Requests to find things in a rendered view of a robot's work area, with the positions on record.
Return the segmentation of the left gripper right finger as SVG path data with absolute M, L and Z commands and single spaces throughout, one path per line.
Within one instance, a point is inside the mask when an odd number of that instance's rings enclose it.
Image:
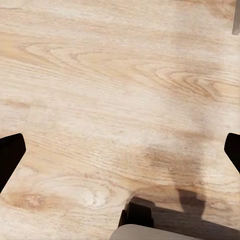
M 224 151 L 240 173 L 240 135 L 228 133 Z

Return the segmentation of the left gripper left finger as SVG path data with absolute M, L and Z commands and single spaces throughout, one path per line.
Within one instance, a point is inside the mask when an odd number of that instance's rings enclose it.
M 21 133 L 0 138 L 0 193 L 26 152 Z

